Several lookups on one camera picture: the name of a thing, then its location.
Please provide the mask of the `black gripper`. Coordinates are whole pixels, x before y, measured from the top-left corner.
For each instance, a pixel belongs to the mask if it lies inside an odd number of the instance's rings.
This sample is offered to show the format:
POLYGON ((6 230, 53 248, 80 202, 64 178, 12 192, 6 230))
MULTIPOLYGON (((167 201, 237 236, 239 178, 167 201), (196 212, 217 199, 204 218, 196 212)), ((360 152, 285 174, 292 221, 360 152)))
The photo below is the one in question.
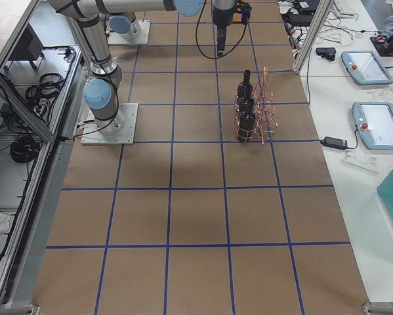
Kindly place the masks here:
POLYGON ((245 1, 217 0, 213 4, 213 23, 217 27, 217 57, 224 55, 226 46, 226 27, 234 21, 234 15, 241 17, 241 23, 247 25, 251 16, 251 5, 245 1))

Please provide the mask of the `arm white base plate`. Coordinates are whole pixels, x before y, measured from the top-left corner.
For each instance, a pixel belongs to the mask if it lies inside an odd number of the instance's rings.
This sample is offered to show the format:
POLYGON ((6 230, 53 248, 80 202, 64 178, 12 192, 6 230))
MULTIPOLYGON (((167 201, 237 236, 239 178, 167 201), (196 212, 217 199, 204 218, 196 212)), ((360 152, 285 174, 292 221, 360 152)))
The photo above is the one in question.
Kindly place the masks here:
POLYGON ((136 20, 127 33, 117 33, 110 30, 108 37, 109 46, 136 46, 147 45, 151 22, 149 20, 136 20))
POLYGON ((94 122, 94 115, 89 110, 87 119, 92 120, 84 128, 81 137, 83 145, 118 145, 133 144, 138 116, 138 103, 121 103, 116 118, 103 130, 102 121, 94 122))

